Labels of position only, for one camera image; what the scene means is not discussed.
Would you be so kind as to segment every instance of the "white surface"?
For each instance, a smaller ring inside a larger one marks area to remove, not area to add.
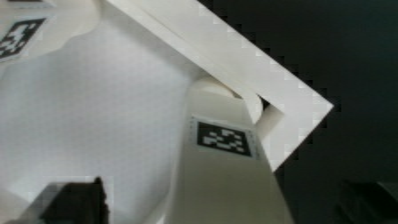
[[[29,203],[50,182],[100,175],[112,223],[135,224],[169,189],[181,105],[203,70],[109,4],[103,20],[61,51],[7,68],[0,187]]]
[[[261,144],[276,170],[332,104],[251,44],[196,0],[109,0],[244,99],[270,102],[258,122]]]

